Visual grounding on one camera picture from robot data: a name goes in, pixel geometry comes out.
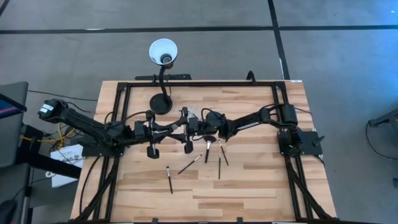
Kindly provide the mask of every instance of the wood grain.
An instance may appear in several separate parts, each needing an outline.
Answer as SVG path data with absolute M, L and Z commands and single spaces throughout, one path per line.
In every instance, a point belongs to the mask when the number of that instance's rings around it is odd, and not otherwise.
M 95 116 L 99 122 L 103 122 L 105 115 L 113 108 L 116 86 L 117 82 L 114 81 L 103 82 Z M 286 81 L 286 87 L 289 102 L 309 110 L 303 83 Z M 149 99 L 159 92 L 160 88 L 154 87 L 133 88 L 127 113 L 148 110 Z M 123 95 L 119 111 L 123 105 Z M 156 116 L 159 124 L 178 119 L 179 112 L 174 110 L 183 106 L 196 115 L 207 107 L 225 113 L 228 119 L 236 119 L 273 103 L 271 88 L 261 86 L 173 87 L 172 99 L 173 110 L 167 115 Z M 314 128 L 310 114 L 297 111 L 297 117 L 298 125 L 303 130 Z M 127 124 L 133 127 L 134 119 Z M 204 155 L 204 141 L 194 142 L 194 152 L 184 154 L 182 144 L 166 138 L 157 145 L 159 159 L 146 156 L 146 144 L 127 148 L 119 165 L 111 221 L 150 222 L 154 217 L 161 222 L 233 222 L 236 217 L 252 222 L 293 221 L 289 184 L 284 158 L 279 154 L 276 132 L 277 129 L 272 126 L 260 125 L 239 132 L 228 143 L 223 141 L 229 166 L 222 161 L 221 180 L 218 180 L 218 144 L 211 145 L 207 164 L 203 156 L 181 175 L 177 172 L 197 155 Z M 84 162 L 71 218 L 79 214 L 81 188 L 94 159 L 88 158 Z M 309 191 L 326 212 L 335 216 L 323 165 L 312 156 L 303 156 L 302 160 Z M 96 193 L 101 166 L 102 158 L 88 179 L 83 207 Z M 172 171 L 174 194 L 170 193 L 166 166 L 170 166 Z M 299 201 L 302 216 L 305 216 L 302 198 Z M 105 202 L 102 201 L 100 217 L 104 217 Z

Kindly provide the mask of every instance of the lamp base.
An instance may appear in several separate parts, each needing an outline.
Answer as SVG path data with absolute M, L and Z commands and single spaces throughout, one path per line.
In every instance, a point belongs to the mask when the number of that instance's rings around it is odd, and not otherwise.
M 167 114 L 173 107 L 171 97 L 166 96 L 169 103 L 165 102 L 163 93 L 154 95 L 149 102 L 150 110 L 157 115 Z

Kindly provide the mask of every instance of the paintbrush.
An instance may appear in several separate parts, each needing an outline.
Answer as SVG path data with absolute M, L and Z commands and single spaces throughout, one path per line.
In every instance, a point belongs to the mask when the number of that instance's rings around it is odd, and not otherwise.
M 207 142 L 206 157 L 205 157 L 205 163 L 207 163 L 207 159 L 209 158 L 210 145 L 213 142 L 215 142 L 217 139 L 214 136 L 204 136 L 203 139 Z
M 173 194 L 173 187 L 172 187 L 172 178 L 170 176 L 170 169 L 169 166 L 166 167 L 167 176 L 169 177 L 169 184 L 170 184 L 170 192 Z
M 190 162 L 186 167 L 184 167 L 184 169 L 182 169 L 180 172 L 178 172 L 178 174 L 180 175 L 185 169 L 187 169 L 190 165 L 192 165 L 194 162 L 196 162 L 199 158 L 201 158 L 201 154 L 194 160 L 192 160 L 192 162 Z
M 218 179 L 221 178 L 221 149 L 218 150 Z
M 226 165 L 229 166 L 228 160 L 226 159 L 226 156 L 225 156 L 225 152 L 224 152 L 223 145 L 221 145 L 221 141 L 220 141 L 220 140 L 218 140 L 218 142 L 219 142 L 219 144 L 220 144 L 221 150 L 223 151 L 223 155 L 224 155 L 224 159 L 225 159 Z

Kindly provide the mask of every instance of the white paper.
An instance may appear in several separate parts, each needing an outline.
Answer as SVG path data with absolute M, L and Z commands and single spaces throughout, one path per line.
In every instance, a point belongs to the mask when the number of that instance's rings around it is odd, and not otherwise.
M 67 162 L 69 164 L 73 164 L 74 166 L 82 168 L 83 167 L 83 158 L 81 156 L 82 150 L 83 146 L 77 144 L 74 146 L 63 147 L 59 151 L 51 152 L 50 156 L 52 159 Z M 61 187 L 65 184 L 69 184 L 76 180 L 77 179 L 57 174 L 51 178 L 51 183 L 52 187 L 56 188 L 56 187 Z

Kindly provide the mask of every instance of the desk lamp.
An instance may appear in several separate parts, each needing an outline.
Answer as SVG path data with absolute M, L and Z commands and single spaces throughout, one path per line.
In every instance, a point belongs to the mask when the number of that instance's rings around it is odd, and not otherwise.
M 173 107 L 170 96 L 167 95 L 164 87 L 163 74 L 166 69 L 173 67 L 174 60 L 177 58 L 177 46 L 172 40 L 159 39 L 152 43 L 149 47 L 150 59 L 160 65 L 159 83 L 162 93 L 154 95 L 149 102 L 150 110 L 155 114 L 167 114 Z

